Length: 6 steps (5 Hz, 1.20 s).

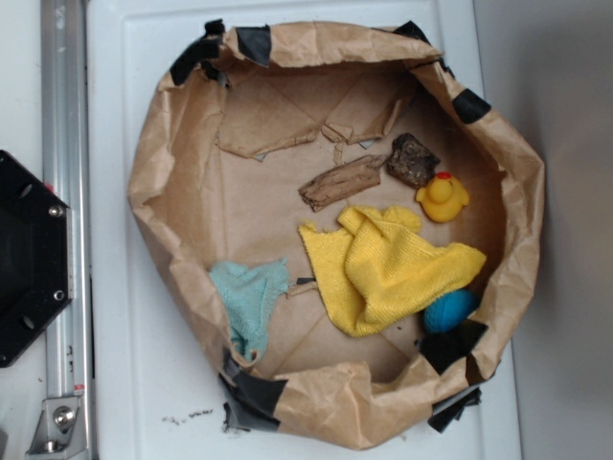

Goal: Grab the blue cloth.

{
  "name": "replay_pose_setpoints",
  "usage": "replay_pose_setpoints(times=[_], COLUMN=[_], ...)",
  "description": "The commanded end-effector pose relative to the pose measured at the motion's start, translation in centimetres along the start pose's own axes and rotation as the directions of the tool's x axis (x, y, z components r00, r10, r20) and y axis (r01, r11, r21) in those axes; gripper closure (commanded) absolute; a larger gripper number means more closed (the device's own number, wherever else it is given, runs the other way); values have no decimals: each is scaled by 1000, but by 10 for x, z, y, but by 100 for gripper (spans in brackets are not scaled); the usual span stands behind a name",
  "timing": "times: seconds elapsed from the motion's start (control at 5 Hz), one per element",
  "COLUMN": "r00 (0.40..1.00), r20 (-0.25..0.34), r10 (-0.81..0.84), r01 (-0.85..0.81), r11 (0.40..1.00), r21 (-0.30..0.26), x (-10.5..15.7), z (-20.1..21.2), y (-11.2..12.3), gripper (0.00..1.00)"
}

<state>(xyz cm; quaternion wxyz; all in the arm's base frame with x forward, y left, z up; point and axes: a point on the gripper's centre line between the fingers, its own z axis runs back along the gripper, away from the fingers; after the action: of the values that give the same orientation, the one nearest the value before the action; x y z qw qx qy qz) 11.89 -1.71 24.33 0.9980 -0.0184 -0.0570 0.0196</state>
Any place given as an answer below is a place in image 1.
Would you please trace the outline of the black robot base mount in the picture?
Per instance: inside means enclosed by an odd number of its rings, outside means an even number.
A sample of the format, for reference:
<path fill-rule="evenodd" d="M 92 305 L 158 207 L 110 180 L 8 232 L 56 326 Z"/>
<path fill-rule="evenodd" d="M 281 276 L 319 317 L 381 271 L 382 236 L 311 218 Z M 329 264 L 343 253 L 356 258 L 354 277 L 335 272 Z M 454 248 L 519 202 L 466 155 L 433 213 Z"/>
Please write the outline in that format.
<path fill-rule="evenodd" d="M 1 152 L 1 366 L 12 366 L 71 300 L 69 207 Z"/>

